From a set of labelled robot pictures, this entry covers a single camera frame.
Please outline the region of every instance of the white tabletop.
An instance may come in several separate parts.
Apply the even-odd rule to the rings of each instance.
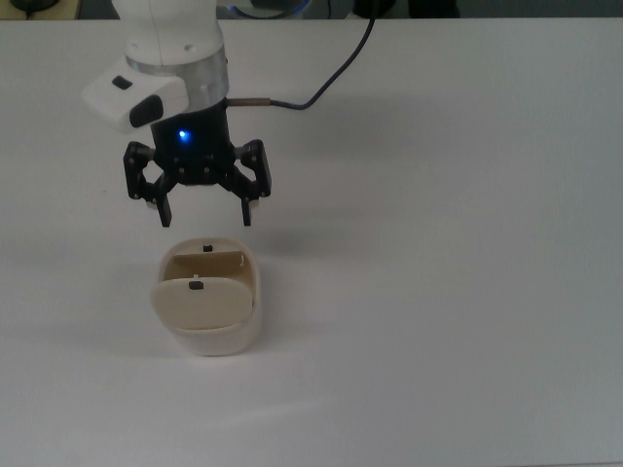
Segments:
[[[226,22],[230,96],[304,100],[359,21]],[[7,466],[425,466],[623,458],[623,21],[381,21],[264,140],[252,228],[218,187],[128,198],[80,91],[115,22],[0,25]],[[192,237],[246,242],[258,342],[186,354],[149,304]]]

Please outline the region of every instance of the blue led light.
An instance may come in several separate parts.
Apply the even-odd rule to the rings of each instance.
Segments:
[[[191,140],[191,133],[189,133],[188,131],[185,131],[185,130],[181,129],[181,130],[179,131],[179,133],[178,133],[178,134],[179,134],[179,140],[180,140],[182,143],[188,143],[188,142],[190,142],[190,140]]]

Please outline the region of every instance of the black cable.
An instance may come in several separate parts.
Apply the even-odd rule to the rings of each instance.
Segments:
[[[304,104],[293,104],[291,102],[284,102],[282,100],[272,100],[267,98],[245,98],[245,99],[228,99],[228,105],[230,107],[249,107],[249,106],[268,106],[272,105],[273,107],[281,107],[283,109],[291,109],[291,110],[306,110],[314,105],[314,103],[320,98],[321,95],[345,72],[345,70],[350,66],[351,63],[357,58],[363,46],[365,46],[368,38],[370,37],[370,33],[372,32],[372,28],[374,27],[374,22],[377,18],[377,13],[379,12],[379,4],[380,0],[373,0],[372,6],[372,15],[370,15],[370,21],[368,22],[368,27],[366,27],[365,32],[363,33],[363,37],[359,41],[354,52],[350,55],[347,61],[338,68],[331,77],[322,85],[322,87],[318,90],[316,94],[314,94],[310,100],[308,100]]]

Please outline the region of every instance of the small black tab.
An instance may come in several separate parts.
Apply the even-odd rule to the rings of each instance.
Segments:
[[[128,81],[123,76],[119,75],[113,80],[113,85],[115,85],[120,90],[126,90],[130,86],[132,86],[132,81]]]
[[[129,111],[129,123],[134,128],[140,128],[161,119],[164,114],[163,100],[157,95],[150,95]]]
[[[249,203],[244,199],[242,200],[242,222],[245,227],[251,225],[251,206],[249,206]]]
[[[171,225],[171,206],[168,204],[168,198],[165,196],[162,200],[156,202],[158,213],[160,214],[160,222],[163,227]]]

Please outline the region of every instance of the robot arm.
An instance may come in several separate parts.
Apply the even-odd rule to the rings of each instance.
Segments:
[[[124,157],[128,195],[158,208],[171,220],[167,193],[177,184],[220,185],[240,198],[250,225],[250,202],[271,193],[264,145],[235,148],[229,137],[229,81],[216,0],[115,0],[126,27],[126,55],[88,85],[87,106],[122,132],[150,125],[155,148],[137,142]],[[243,175],[237,162],[255,173]],[[154,183],[143,169],[154,162]]]
[[[215,0],[115,0],[126,56],[83,92],[108,125],[130,132],[222,101],[228,90]]]

